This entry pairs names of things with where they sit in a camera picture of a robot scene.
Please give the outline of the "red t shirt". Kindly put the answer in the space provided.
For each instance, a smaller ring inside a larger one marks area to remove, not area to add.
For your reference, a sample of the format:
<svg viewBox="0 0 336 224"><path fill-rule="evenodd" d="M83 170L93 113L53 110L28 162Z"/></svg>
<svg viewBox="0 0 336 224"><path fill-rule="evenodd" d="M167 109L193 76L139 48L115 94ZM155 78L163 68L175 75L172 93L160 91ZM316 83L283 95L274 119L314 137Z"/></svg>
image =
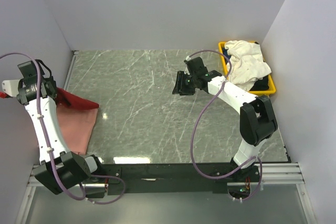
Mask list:
<svg viewBox="0 0 336 224"><path fill-rule="evenodd" d="M74 110L92 110L99 108L99 104L87 99L83 99L61 88L57 88L57 96L55 101L57 105L61 104Z"/></svg>

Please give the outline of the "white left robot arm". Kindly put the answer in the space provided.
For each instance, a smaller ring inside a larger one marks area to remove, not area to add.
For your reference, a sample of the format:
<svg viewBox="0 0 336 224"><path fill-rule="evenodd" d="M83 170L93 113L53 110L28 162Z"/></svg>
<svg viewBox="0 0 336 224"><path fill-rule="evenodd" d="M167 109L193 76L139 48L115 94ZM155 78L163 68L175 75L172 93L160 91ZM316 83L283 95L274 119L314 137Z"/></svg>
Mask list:
<svg viewBox="0 0 336 224"><path fill-rule="evenodd" d="M105 170L99 159L72 152L61 133L57 119L57 85L50 69L41 60L18 65L22 79L18 83L17 100L29 114L39 146L40 165L34 168L35 178L55 195L86 179L99 183Z"/></svg>

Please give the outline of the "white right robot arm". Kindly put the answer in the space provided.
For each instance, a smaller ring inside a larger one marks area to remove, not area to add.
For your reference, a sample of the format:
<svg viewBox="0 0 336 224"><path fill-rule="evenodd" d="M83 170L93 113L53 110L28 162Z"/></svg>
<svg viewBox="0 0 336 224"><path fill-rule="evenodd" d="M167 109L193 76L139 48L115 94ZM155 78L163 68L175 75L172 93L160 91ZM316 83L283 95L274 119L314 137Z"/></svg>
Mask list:
<svg viewBox="0 0 336 224"><path fill-rule="evenodd" d="M253 95L229 82L226 76L216 70L208 71L202 58L187 57L186 69L178 71L173 94L194 95L197 89L220 99L239 114L239 130L242 141L232 159L233 166L227 176L241 182L249 175L249 169L258 159L264 141L278 129L275 113L266 95Z"/></svg>

